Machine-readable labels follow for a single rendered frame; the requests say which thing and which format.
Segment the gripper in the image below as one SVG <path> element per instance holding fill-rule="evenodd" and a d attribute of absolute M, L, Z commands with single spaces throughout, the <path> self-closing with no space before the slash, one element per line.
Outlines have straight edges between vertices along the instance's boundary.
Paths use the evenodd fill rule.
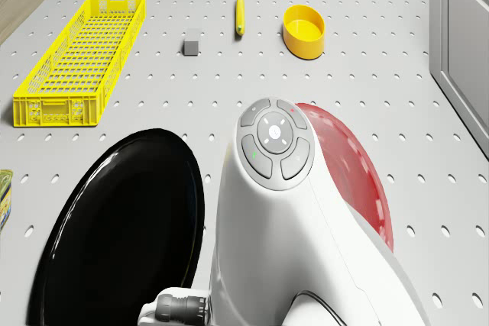
<path fill-rule="evenodd" d="M 138 326 L 209 326 L 209 290 L 163 290 L 143 305 Z"/>

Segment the yellow bowl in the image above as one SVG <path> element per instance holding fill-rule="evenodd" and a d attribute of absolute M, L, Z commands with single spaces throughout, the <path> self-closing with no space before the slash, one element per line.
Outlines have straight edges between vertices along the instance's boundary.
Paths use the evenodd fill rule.
<path fill-rule="evenodd" d="M 325 22 L 314 8 L 292 5 L 283 15 L 283 40 L 295 56 L 313 60 L 325 47 Z"/>

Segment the black plate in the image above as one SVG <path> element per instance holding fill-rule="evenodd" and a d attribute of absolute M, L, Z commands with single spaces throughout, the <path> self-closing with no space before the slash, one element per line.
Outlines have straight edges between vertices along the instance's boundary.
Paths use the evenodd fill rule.
<path fill-rule="evenodd" d="M 155 128 L 120 140 L 53 226 L 28 326 L 136 326 L 161 290 L 193 284 L 204 218 L 199 166 L 180 137 Z"/>

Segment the red plate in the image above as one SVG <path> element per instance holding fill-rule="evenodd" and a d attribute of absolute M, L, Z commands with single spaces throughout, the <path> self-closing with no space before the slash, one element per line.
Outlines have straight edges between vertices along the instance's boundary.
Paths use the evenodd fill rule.
<path fill-rule="evenodd" d="M 353 132 L 329 112 L 306 103 L 297 105 L 319 139 L 325 162 L 342 198 L 392 250 L 393 228 L 384 188 L 365 149 Z"/>

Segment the yellow basket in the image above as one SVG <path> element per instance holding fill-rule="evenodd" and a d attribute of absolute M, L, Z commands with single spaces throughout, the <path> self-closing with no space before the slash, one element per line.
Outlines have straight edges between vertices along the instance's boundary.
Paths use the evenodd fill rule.
<path fill-rule="evenodd" d="M 14 126 L 96 126 L 145 16 L 146 0 L 85 0 L 15 91 Z"/>

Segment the grey cube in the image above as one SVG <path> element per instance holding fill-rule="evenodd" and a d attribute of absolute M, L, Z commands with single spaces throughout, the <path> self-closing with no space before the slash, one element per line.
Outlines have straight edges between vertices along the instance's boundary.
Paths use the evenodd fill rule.
<path fill-rule="evenodd" d="M 201 30 L 199 28 L 190 28 L 186 31 L 183 41 L 184 56 L 198 56 Z"/>

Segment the banana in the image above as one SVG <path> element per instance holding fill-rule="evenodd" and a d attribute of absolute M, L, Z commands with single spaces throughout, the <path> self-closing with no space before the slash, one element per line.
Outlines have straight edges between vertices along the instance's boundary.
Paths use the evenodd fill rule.
<path fill-rule="evenodd" d="M 245 0 L 236 0 L 235 32 L 238 36 L 243 36 L 245 33 Z"/>

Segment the white cabinet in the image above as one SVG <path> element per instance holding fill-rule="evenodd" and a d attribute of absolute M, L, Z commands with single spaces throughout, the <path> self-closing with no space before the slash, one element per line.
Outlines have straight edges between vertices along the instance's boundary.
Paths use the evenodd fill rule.
<path fill-rule="evenodd" d="M 429 0 L 429 71 L 489 159 L 489 0 Z"/>

